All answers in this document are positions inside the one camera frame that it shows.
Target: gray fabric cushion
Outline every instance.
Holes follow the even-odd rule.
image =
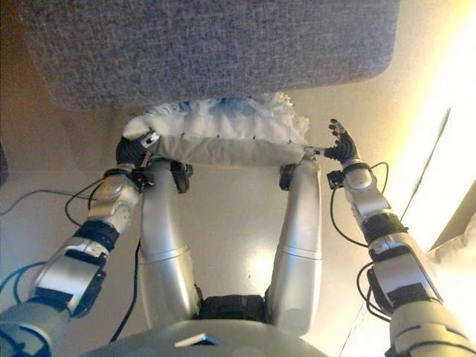
[[[356,81],[390,62],[399,0],[21,1],[25,38],[68,108]]]

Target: black cable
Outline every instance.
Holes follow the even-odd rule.
[[[94,194],[96,193],[96,191],[99,189],[99,187],[101,187],[103,183],[101,182],[98,186],[96,186],[93,191],[91,191],[91,194],[89,195],[89,198],[88,198],[88,210],[91,209],[91,202],[93,201],[93,197],[94,197]]]
[[[38,262],[30,264],[29,266],[24,266],[23,270],[20,271],[18,275],[16,275],[15,283],[13,283],[13,298],[15,299],[16,303],[22,303],[22,300],[20,299],[18,293],[18,285],[20,283],[20,280],[22,279],[22,276],[31,268],[34,268],[35,266],[42,266],[43,264],[46,264],[46,262]]]
[[[332,194],[330,195],[330,221],[332,222],[332,225],[334,226],[334,229],[337,231],[337,233],[339,233],[343,238],[345,238],[346,240],[348,240],[349,242],[351,243],[354,243],[356,245],[360,245],[361,247],[364,247],[364,248],[368,248],[368,245],[367,244],[364,244],[364,243],[360,243],[360,242],[357,242],[356,240],[346,236],[337,226],[337,224],[335,223],[335,219],[334,219],[334,196],[335,196],[335,192],[336,192],[337,189],[334,189],[332,190]]]
[[[9,212],[11,212],[15,208],[15,206],[18,205],[18,203],[20,203],[20,201],[22,201],[23,199],[26,199],[27,197],[32,196],[36,193],[53,193],[55,195],[63,195],[63,196],[70,196],[70,197],[74,196],[74,193],[69,193],[69,192],[61,191],[61,190],[41,189],[41,190],[31,191],[31,192],[26,193],[25,195],[20,196],[19,198],[17,198],[15,200],[15,202],[9,208],[7,208],[6,210],[4,210],[3,212],[0,213],[0,216],[4,216],[4,215],[8,214]],[[85,196],[76,196],[76,197],[78,199],[85,199],[85,200],[89,199],[88,197],[85,197]]]
[[[138,280],[138,267],[139,267],[139,249],[141,249],[141,241],[139,240],[137,244],[137,248],[135,249],[135,257],[134,257],[134,283],[133,283],[133,290],[132,290],[132,301],[127,309],[126,314],[124,315],[118,329],[114,332],[114,335],[111,338],[109,343],[114,342],[118,339],[120,333],[122,332],[124,326],[126,326],[127,321],[129,320],[129,316],[134,309],[135,301],[137,300],[137,280]]]
[[[389,165],[386,161],[381,161],[379,162],[378,164],[375,164],[371,167],[371,169],[375,168],[375,167],[378,167],[380,165],[385,165],[385,167],[387,168],[386,171],[385,171],[385,182],[384,182],[384,187],[382,188],[382,193],[385,192],[385,188],[387,188],[387,182],[388,182],[388,174],[389,174],[389,171],[390,171],[390,168],[389,168]],[[364,247],[364,248],[368,248],[368,245],[367,244],[364,244],[364,243],[360,243],[360,242],[357,242],[356,240],[350,238],[349,236],[345,235],[340,229],[339,227],[337,226],[337,224],[335,223],[335,218],[334,218],[334,198],[335,198],[335,192],[336,192],[337,189],[334,189],[332,190],[332,194],[330,195],[330,220],[332,222],[332,225],[334,226],[334,229],[337,231],[337,233],[339,233],[343,238],[345,238],[346,240],[348,240],[349,242],[351,243],[354,243],[356,245],[359,245],[361,247]]]
[[[387,188],[387,182],[388,182],[388,174],[390,172],[390,167],[388,166],[388,163],[386,161],[381,161],[378,164],[375,164],[371,167],[371,169],[374,169],[380,165],[385,165],[385,182],[384,182],[384,187],[382,188],[382,194],[385,193],[385,188]]]
[[[45,264],[46,262],[38,262],[38,263],[33,263],[29,264],[27,266],[22,266],[21,268],[18,268],[15,270],[13,273],[9,274],[5,279],[0,284],[0,294],[3,291],[4,287],[7,285],[7,283],[12,279],[15,275],[17,274],[23,274],[23,271],[27,271],[29,268],[33,268],[34,266],[40,266],[42,264]]]
[[[367,263],[364,266],[362,266],[361,269],[358,271],[357,278],[356,278],[356,285],[357,285],[358,293],[360,294],[360,296],[362,297],[362,299],[364,299],[364,301],[366,303],[367,303],[367,297],[365,296],[364,292],[362,291],[362,287],[360,286],[360,276],[365,271],[365,269],[367,269],[372,264],[373,264],[373,262],[370,262],[370,263]],[[374,305],[370,301],[368,303],[369,303],[369,306],[372,306],[376,311],[385,315],[385,313],[379,307],[377,307],[376,305]]]
[[[370,314],[372,314],[373,316],[375,316],[376,318],[379,318],[380,320],[383,320],[383,321],[386,321],[388,323],[390,323],[390,319],[389,318],[385,318],[384,316],[381,316],[380,314],[377,314],[376,312],[372,311],[370,309],[370,305],[371,305],[371,302],[370,302],[370,293],[372,292],[372,289],[369,287],[369,290],[367,292],[367,299],[365,299],[365,306],[367,307],[367,310]]]
[[[77,225],[78,227],[81,226],[80,223],[76,222],[73,217],[71,217],[71,215],[69,214],[69,211],[68,211],[68,208],[69,208],[69,205],[71,204],[71,202],[77,198],[81,193],[83,193],[84,191],[88,190],[89,188],[93,187],[95,184],[98,184],[99,182],[101,182],[103,180],[103,178],[100,178],[99,180],[96,180],[94,181],[92,184],[89,184],[88,186],[84,187],[81,191],[79,191],[78,193],[74,194],[65,204],[65,214],[66,214],[66,217],[68,217],[68,219],[70,220],[71,223]]]
[[[425,166],[423,167],[423,171],[422,171],[422,173],[420,174],[420,176],[419,176],[419,178],[418,178],[418,181],[417,181],[416,184],[415,184],[415,188],[414,188],[413,192],[411,193],[411,196],[410,196],[410,199],[408,200],[407,206],[405,207],[405,210],[403,211],[402,216],[400,217],[400,222],[402,221],[403,217],[404,217],[405,214],[407,213],[407,210],[408,210],[408,208],[410,207],[410,203],[413,201],[415,195],[417,194],[417,191],[418,191],[418,189],[419,189],[419,186],[420,186],[420,184],[421,184],[422,181],[423,181],[423,176],[425,175],[426,169],[428,169],[428,166],[429,166],[429,164],[430,164],[430,161],[431,161],[431,159],[433,158],[434,151],[435,151],[435,149],[437,148],[437,145],[438,145],[438,142],[440,141],[441,135],[443,135],[443,131],[444,131],[445,128],[446,128],[446,123],[448,123],[448,117],[449,117],[450,111],[451,111],[451,107],[449,107],[449,108],[446,109],[445,116],[443,117],[443,121],[442,121],[442,123],[441,123],[440,131],[438,132],[438,137],[437,137],[436,141],[434,142],[433,149],[431,149],[431,152],[430,152],[430,155],[429,155],[429,157],[428,157],[428,160],[426,161]]]

